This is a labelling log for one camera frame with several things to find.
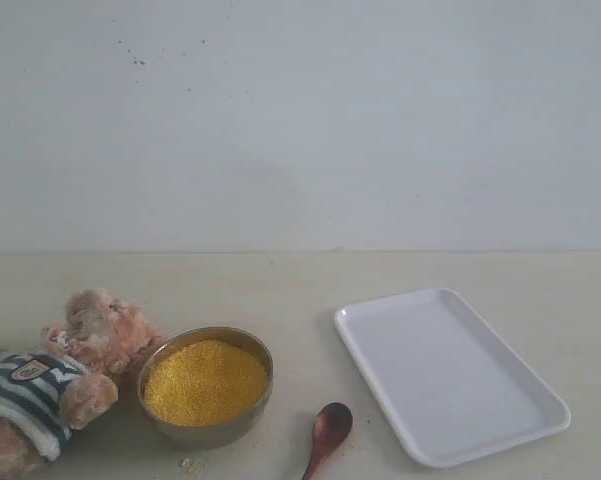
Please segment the dark wooden spoon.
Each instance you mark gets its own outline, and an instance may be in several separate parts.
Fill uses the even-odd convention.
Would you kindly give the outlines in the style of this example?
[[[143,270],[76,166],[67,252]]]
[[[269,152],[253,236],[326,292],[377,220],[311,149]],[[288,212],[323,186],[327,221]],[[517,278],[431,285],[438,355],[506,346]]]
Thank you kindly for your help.
[[[350,408],[340,402],[329,403],[319,411],[312,426],[311,454],[303,480],[311,479],[318,467],[342,445],[353,422]]]

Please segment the beige teddy bear striped sweater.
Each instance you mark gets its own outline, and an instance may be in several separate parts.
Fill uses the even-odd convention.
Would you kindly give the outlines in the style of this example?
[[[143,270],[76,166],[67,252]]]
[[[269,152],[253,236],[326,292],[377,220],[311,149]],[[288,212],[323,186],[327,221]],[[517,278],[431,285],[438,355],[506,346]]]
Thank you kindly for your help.
[[[0,348],[0,479],[55,461],[165,341],[139,307],[85,289],[68,300],[63,324],[43,329],[36,348]]]

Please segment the yellow millet grains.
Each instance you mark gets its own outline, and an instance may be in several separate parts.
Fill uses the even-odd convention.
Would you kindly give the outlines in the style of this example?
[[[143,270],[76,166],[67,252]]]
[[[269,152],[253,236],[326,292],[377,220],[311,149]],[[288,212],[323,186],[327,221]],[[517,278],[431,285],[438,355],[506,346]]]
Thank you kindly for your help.
[[[250,353],[204,340],[170,354],[150,370],[143,400],[156,417],[180,426],[227,421],[256,404],[269,376]]]

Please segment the steel bowl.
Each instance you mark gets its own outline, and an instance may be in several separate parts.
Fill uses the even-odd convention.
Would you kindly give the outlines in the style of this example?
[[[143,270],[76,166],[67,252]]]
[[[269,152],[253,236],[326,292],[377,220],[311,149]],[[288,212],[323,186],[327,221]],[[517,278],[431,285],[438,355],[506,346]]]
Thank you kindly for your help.
[[[269,383],[259,401],[235,417],[214,425],[189,427],[174,425],[154,416],[143,400],[150,370],[170,354],[204,340],[220,340],[255,356],[264,366]],[[245,435],[259,419],[269,401],[273,384],[273,360],[267,347],[249,332],[230,327],[206,327],[177,335],[160,346],[144,363],[137,380],[137,397],[146,415],[158,431],[177,444],[200,449],[228,445]]]

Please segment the white rectangular plastic tray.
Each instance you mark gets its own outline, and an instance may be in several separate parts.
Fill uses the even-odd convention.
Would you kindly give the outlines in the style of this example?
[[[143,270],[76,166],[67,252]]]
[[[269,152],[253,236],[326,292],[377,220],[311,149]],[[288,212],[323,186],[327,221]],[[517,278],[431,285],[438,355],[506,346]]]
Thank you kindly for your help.
[[[343,306],[334,325],[405,452],[466,464],[571,424],[567,403],[455,291]]]

